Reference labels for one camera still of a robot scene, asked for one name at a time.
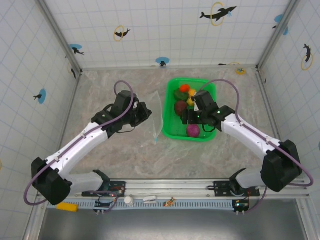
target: green plastic basket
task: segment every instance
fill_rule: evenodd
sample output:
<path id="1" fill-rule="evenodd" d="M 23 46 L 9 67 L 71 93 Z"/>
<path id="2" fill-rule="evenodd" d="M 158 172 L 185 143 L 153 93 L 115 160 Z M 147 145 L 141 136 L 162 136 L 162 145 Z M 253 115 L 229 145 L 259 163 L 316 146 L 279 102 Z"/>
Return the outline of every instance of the green plastic basket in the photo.
<path id="1" fill-rule="evenodd" d="M 175 113 L 175 103 L 176 99 L 174 96 L 175 90 L 177 90 L 181 85 L 188 84 L 191 89 L 199 91 L 199 89 L 207 83 L 206 79 L 198 78 L 184 78 L 178 77 L 170 80 L 166 86 L 166 94 L 164 101 L 164 111 L 163 111 L 163 129 L 162 132 L 165 136 L 171 139 L 196 141 L 196 142 L 207 142 L 212 140 L 217 133 L 217 130 L 213 132 L 205 132 L 202 129 L 202 125 L 199 125 L 200 135 L 198 137 L 189 137 L 187 135 L 187 126 L 183 125 L 180 117 Z M 216 86 L 212 83 L 204 88 L 207 90 L 212 98 L 217 100 Z M 206 126 L 205 130 L 210 131 L 212 127 Z"/>

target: gray marble floor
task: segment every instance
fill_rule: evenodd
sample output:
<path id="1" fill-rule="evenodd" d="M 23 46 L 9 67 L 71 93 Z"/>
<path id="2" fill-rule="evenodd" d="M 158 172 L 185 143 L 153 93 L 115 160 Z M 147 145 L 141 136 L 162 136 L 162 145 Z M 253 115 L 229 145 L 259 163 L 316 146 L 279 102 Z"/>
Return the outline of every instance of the gray marble floor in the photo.
<path id="1" fill-rule="evenodd" d="M 247 68 L 244 75 L 236 74 L 234 68 L 120 69 L 83 73 L 63 145 L 78 135 L 97 112 L 114 102 L 116 81 L 129 82 L 139 98 L 158 90 L 163 105 L 167 83 L 176 77 L 232 81 L 240 92 L 239 114 L 256 128 L 273 135 L 254 69 Z M 217 83 L 216 89 L 217 103 L 235 108 L 234 90 L 226 83 Z M 241 168 L 261 165 L 241 142 L 221 132 L 203 143 L 174 140 L 161 133 L 157 144 L 153 144 L 152 139 L 144 135 L 143 128 L 139 128 L 112 136 L 91 151 L 72 173 L 99 169 L 110 178 L 225 178 Z"/>

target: white tiled wall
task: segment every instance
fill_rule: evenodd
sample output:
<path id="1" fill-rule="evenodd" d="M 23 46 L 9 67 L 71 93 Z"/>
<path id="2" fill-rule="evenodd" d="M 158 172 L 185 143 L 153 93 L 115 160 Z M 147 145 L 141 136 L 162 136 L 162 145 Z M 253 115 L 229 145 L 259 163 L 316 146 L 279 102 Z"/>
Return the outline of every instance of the white tiled wall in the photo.
<path id="1" fill-rule="evenodd" d="M 76 85 L 34 0 L 0 1 L 0 239 L 21 239 L 31 162 L 58 148 Z M 43 104 L 34 100 L 46 90 Z M 32 187 L 29 200 L 34 201 Z"/>
<path id="2" fill-rule="evenodd" d="M 309 188 L 320 219 L 320 1 L 304 0 L 262 70 L 276 122 L 283 139 L 296 143 L 303 165 L 315 178 Z M 310 46 L 312 56 L 304 61 Z"/>
<path id="3" fill-rule="evenodd" d="M 257 64 L 289 0 L 46 0 L 83 68 Z M 220 26 L 210 15 L 216 2 L 235 7 Z M 222 8 L 216 4 L 212 13 Z M 114 32 L 129 33 L 119 42 Z"/>

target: yellow ring sticker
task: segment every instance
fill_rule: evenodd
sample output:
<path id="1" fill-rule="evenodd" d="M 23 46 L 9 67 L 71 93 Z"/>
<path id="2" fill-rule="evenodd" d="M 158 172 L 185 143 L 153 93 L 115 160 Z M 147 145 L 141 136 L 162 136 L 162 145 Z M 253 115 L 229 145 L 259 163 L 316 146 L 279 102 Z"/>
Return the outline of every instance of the yellow ring sticker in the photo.
<path id="1" fill-rule="evenodd" d="M 117 39 L 116 39 L 116 32 L 117 32 L 117 30 L 118 30 L 119 28 L 122 28 L 122 35 L 121 35 L 121 38 L 120 38 L 119 40 L 117 40 Z M 123 39 L 124 34 L 125 34 L 125 27 L 122 26 L 122 25 L 120 25 L 120 26 L 118 26 L 118 27 L 114 30 L 113 39 L 114 39 L 116 42 L 120 42 L 120 41 Z"/>
<path id="2" fill-rule="evenodd" d="M 238 74 L 238 75 L 243 75 L 246 73 L 246 70 L 244 70 L 243 68 L 237 68 L 235 70 L 235 73 Z"/>
<path id="3" fill-rule="evenodd" d="M 214 22 L 212 21 L 212 12 L 213 12 L 213 10 L 214 10 L 215 5 L 217 5 L 217 4 L 220 4 L 221 7 L 224 6 L 221 2 L 217 1 L 217 2 L 215 2 L 215 3 L 212 5 L 212 7 L 211 7 L 210 19 L 211 19 L 211 24 L 212 24 L 212 26 L 215 26 L 215 27 L 218 27 L 218 26 L 220 26 L 221 24 L 223 24 L 223 23 L 224 23 L 224 20 L 225 20 L 225 17 L 223 17 L 221 23 L 219 23 L 219 24 L 214 24 Z"/>
<path id="4" fill-rule="evenodd" d="M 70 62 L 68 62 L 67 70 L 68 70 L 68 73 L 69 73 L 69 74 L 72 74 Z"/>
<path id="5" fill-rule="evenodd" d="M 307 70 L 309 70 L 309 68 L 311 68 L 311 66 L 312 66 L 312 64 L 314 64 L 314 55 L 312 54 L 312 53 L 310 53 L 310 55 L 311 55 L 311 57 L 312 57 L 312 60 L 311 60 L 311 64 L 310 64 L 310 66 L 308 66 L 307 68 L 304 68 L 304 61 L 305 61 L 305 59 L 307 58 L 307 56 L 305 55 L 303 58 L 302 58 L 302 61 L 301 61 L 301 69 L 303 70 L 303 71 L 307 71 Z"/>

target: toy fruit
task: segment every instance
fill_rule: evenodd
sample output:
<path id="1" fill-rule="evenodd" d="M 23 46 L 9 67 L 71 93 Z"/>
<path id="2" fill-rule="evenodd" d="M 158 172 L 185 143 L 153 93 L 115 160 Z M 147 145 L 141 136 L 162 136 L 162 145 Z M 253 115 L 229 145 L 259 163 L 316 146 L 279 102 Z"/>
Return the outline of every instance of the toy fruit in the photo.
<path id="1" fill-rule="evenodd" d="M 198 125 L 190 124 L 186 127 L 186 134 L 188 137 L 197 138 L 200 135 L 200 128 Z"/>
<path id="2" fill-rule="evenodd" d="M 180 87 L 180 92 L 182 92 L 182 93 L 187 93 L 187 92 L 189 92 L 189 90 L 190 90 L 190 86 L 188 84 L 183 84 Z"/>
<path id="3" fill-rule="evenodd" d="M 185 101 L 177 101 L 174 104 L 174 112 L 180 117 L 182 115 L 182 112 L 188 108 L 188 105 Z"/>
<path id="4" fill-rule="evenodd" d="M 194 106 L 195 106 L 195 102 L 192 101 L 191 97 L 188 98 L 188 100 L 186 101 L 186 103 L 187 103 L 190 107 L 194 107 Z"/>
<path id="5" fill-rule="evenodd" d="M 190 89 L 189 90 L 189 98 L 193 97 L 195 94 L 197 93 L 197 91 L 195 89 Z"/>
<path id="6" fill-rule="evenodd" d="M 174 92 L 174 98 L 177 101 L 182 100 L 186 102 L 189 98 L 189 94 L 187 92 L 181 92 L 180 89 L 177 89 Z"/>

